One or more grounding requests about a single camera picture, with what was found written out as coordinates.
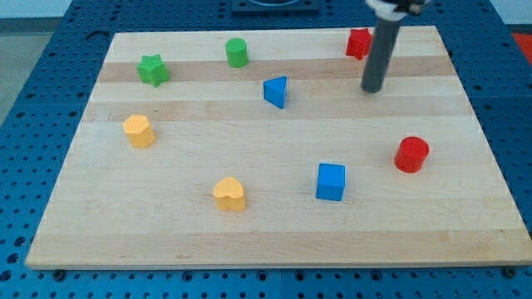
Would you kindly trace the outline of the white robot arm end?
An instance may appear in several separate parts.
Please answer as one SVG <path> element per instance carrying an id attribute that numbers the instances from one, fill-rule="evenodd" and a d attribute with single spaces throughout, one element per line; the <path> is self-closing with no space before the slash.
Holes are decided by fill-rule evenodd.
<path id="1" fill-rule="evenodd" d="M 408 15 L 419 16 L 431 0 L 366 0 L 365 3 L 379 18 L 398 22 Z"/>

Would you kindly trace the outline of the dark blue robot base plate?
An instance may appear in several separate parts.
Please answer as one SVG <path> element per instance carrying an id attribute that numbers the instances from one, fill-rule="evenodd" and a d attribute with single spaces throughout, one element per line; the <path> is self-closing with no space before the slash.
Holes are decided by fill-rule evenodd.
<path id="1" fill-rule="evenodd" d="M 321 0 L 229 0 L 231 13 L 236 15 L 318 13 Z"/>

